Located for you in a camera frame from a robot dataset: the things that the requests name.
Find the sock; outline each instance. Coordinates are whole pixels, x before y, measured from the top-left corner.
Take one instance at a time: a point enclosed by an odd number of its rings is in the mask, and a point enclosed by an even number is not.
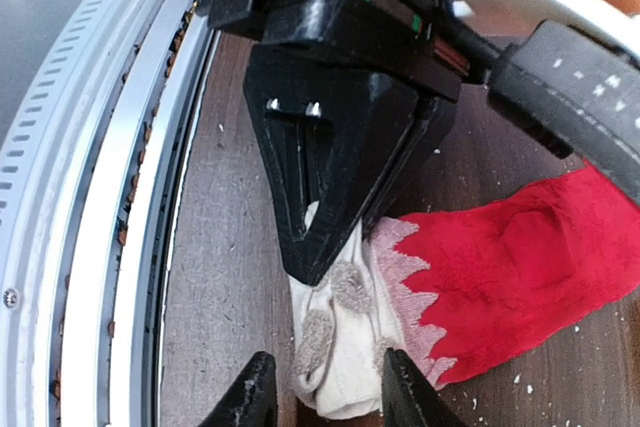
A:
[[[307,212],[307,226],[317,203]],[[349,419],[380,410],[383,355],[403,345],[384,281],[372,271],[358,224],[316,287],[289,277],[295,355],[292,387],[318,415]]]
[[[486,372],[640,283],[638,208],[593,167],[372,236],[406,350],[437,388]]]

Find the metal screw head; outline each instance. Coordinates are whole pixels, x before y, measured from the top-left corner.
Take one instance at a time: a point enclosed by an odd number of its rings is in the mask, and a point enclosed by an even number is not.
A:
[[[309,102],[304,113],[309,117],[320,117],[322,116],[322,111],[320,110],[320,103],[318,102]]]
[[[278,99],[269,99],[269,101],[267,101],[267,109],[280,110],[280,101]]]
[[[2,295],[2,301],[4,302],[4,305],[6,307],[8,307],[9,309],[13,309],[16,305],[18,305],[18,292],[11,288],[5,290],[4,294]]]

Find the black mount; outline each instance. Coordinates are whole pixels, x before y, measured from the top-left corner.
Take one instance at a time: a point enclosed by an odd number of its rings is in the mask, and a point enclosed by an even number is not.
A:
[[[244,90],[283,264],[316,285],[449,132],[469,62],[447,46],[435,0],[199,0],[197,12],[260,41]]]
[[[275,360],[254,354],[200,427],[277,427]],[[466,427],[402,350],[387,350],[382,378],[385,427]]]

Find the black plastic claw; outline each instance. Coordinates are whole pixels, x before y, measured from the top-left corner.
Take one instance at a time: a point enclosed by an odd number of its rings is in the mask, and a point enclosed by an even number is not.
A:
[[[385,354],[382,404],[385,427],[466,427],[403,350]]]
[[[276,362],[257,352],[200,427],[276,427]]]
[[[424,162],[455,116],[455,105],[422,98],[389,75],[266,46],[254,47],[244,90],[283,265],[307,285],[320,282],[360,219],[368,227],[384,214],[405,174]]]

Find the wooden floor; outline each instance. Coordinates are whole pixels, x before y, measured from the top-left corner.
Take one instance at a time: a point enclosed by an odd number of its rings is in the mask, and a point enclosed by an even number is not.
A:
[[[298,406],[288,388],[291,306],[241,92],[248,49],[245,41],[222,40],[189,164],[166,315],[163,426],[196,425],[256,350],[277,358],[280,425],[328,425]],[[482,89],[467,89],[441,154],[417,174],[393,214],[474,207],[577,166],[576,159],[555,160],[490,111]],[[442,397],[469,425],[640,425],[637,299],[594,313],[579,330],[569,328],[486,375],[449,386]],[[372,415],[331,425],[382,420]]]

